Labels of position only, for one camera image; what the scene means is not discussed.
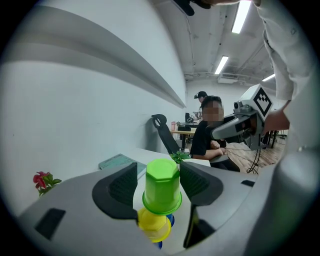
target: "white ceiling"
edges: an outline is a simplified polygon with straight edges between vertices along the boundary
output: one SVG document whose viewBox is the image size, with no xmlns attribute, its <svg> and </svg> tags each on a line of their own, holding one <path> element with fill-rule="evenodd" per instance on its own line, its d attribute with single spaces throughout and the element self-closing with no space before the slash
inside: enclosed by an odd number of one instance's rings
<svg viewBox="0 0 320 256">
<path fill-rule="evenodd" d="M 171 0 L 150 0 L 166 24 L 187 81 L 213 75 L 222 56 L 228 56 L 223 73 L 238 74 L 241 84 L 260 83 L 273 69 L 263 41 L 263 21 L 251 4 L 240 34 L 232 33 L 237 4 L 202 9 L 191 3 L 194 16 L 186 16 Z M 275 90 L 275 79 L 263 83 Z"/>
</svg>

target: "yellow cup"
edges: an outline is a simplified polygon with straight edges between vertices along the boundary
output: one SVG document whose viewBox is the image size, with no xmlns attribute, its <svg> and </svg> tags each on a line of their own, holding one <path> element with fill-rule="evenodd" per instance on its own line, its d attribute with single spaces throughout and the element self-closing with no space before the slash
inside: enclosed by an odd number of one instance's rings
<svg viewBox="0 0 320 256">
<path fill-rule="evenodd" d="M 138 211 L 138 226 L 153 243 L 165 240 L 171 232 L 167 216 L 155 215 L 146 208 Z"/>
</svg>

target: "wooden floor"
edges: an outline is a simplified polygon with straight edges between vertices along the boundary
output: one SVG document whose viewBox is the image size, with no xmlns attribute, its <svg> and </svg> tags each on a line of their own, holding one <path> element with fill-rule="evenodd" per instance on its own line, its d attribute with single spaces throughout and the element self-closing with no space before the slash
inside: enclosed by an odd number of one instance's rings
<svg viewBox="0 0 320 256">
<path fill-rule="evenodd" d="M 277 136 L 276 142 L 273 145 L 273 148 L 261 149 L 260 158 L 258 166 L 256 166 L 255 170 L 257 173 L 261 171 L 261 168 L 264 166 L 272 165 L 278 162 L 278 160 L 282 156 L 282 152 L 285 148 L 286 140 L 281 139 Z M 229 158 L 240 168 L 242 173 L 247 173 L 247 169 L 249 169 L 253 161 L 255 159 L 257 151 L 251 151 L 244 143 L 230 143 L 226 145 L 227 155 Z"/>
</svg>

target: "green cup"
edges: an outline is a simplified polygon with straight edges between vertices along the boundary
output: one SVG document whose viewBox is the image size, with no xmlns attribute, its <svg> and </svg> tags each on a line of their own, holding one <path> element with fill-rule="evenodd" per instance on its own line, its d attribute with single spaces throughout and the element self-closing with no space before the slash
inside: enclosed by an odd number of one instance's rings
<svg viewBox="0 0 320 256">
<path fill-rule="evenodd" d="M 147 164 L 142 202 L 156 215 L 169 215 L 180 207 L 180 172 L 174 161 L 156 159 Z"/>
</svg>

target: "green plant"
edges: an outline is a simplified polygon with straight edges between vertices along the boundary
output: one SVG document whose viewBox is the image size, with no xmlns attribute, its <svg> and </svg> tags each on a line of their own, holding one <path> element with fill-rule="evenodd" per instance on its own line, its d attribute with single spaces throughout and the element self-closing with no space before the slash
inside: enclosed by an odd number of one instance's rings
<svg viewBox="0 0 320 256">
<path fill-rule="evenodd" d="M 177 164 L 180 164 L 184 159 L 190 159 L 191 158 L 189 154 L 183 153 L 183 152 L 180 152 L 180 151 L 177 151 L 176 153 L 170 154 L 170 157 Z"/>
</svg>

